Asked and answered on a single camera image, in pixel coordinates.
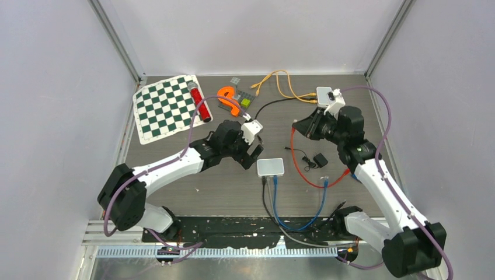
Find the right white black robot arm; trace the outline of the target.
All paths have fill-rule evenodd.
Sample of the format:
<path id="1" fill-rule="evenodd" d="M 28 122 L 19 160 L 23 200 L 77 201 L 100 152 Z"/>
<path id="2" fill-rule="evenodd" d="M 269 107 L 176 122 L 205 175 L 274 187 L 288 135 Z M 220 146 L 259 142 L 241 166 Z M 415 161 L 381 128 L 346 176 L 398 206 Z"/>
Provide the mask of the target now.
<path id="1" fill-rule="evenodd" d="M 448 277 L 453 276 L 444 252 L 446 230 L 439 222 L 429 222 L 402 193 L 377 147 L 365 138 L 360 109 L 344 106 L 328 113 L 318 107 L 309 117 L 294 122 L 291 132 L 335 144 L 341 162 L 366 187 L 386 219 L 384 226 L 360 208 L 345 208 L 333 224 L 338 238 L 354 235 L 366 241 L 381 253 L 384 265 L 397 278 L 441 264 L 447 266 Z"/>

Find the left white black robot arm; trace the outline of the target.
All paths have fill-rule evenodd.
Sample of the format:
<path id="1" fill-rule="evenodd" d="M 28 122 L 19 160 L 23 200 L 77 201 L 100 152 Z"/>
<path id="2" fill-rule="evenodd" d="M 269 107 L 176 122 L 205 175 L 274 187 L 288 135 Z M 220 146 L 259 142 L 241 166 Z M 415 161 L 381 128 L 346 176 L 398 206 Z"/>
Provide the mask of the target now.
<path id="1" fill-rule="evenodd" d="M 160 188 L 183 177 L 201 173 L 232 158 L 245 170 L 249 169 L 263 151 L 256 138 L 263 126 L 257 120 L 243 124 L 225 120 L 207 137 L 192 141 L 180 152 L 157 162 L 130 168 L 125 163 L 116 166 L 97 196 L 104 209 L 103 232 L 109 237 L 109 222 L 121 232 L 139 226 L 158 234 L 166 242 L 178 237 L 178 220 L 165 206 L 148 203 L 148 197 Z"/>

